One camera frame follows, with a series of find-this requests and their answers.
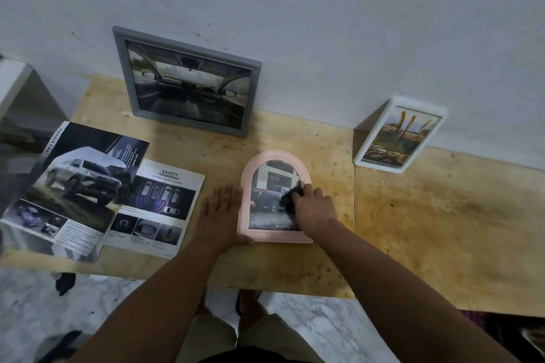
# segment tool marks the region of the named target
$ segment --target wooden surface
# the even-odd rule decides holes
[[[355,179],[355,232],[456,307],[545,317],[544,173],[427,147]]]
[[[256,154],[280,149],[294,154],[309,170],[314,185],[328,190],[339,218],[354,229],[353,133],[350,129],[264,111],[254,111],[246,139],[134,117],[125,82],[93,77],[72,119],[95,128],[150,142],[146,159],[205,175],[200,199],[218,184],[240,183],[242,171]],[[184,238],[191,238],[194,212]],[[94,264],[6,250],[3,265],[43,270],[147,278],[166,260],[105,247]],[[239,247],[218,260],[210,285],[353,298],[353,293],[316,244],[256,243]]]

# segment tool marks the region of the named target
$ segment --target person's left arm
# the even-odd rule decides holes
[[[242,190],[204,199],[193,240],[106,319],[70,363],[173,362],[220,254],[251,240],[236,235]]]

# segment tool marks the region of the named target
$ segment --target khaki shorts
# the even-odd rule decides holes
[[[176,363],[197,363],[235,347],[256,346],[280,354],[289,360],[324,363],[299,333],[289,327],[279,315],[267,315],[255,322],[236,338],[235,329],[212,315],[197,315]]]

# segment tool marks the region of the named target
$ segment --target gray wall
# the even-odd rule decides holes
[[[437,146],[545,168],[545,0],[0,0],[0,52],[71,115],[122,77],[113,25],[263,62],[255,106],[358,126],[394,94],[446,105]]]

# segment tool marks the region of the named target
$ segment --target hand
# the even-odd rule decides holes
[[[236,235],[241,200],[242,188],[234,193],[232,184],[216,187],[214,194],[201,203],[193,240],[206,244],[218,255],[235,245],[253,243],[248,236]]]
[[[303,195],[301,197],[293,193],[295,219],[306,235],[318,240],[321,231],[327,228],[327,225],[338,223],[335,206],[329,195],[324,197],[322,189],[313,190],[311,184],[305,184]]]

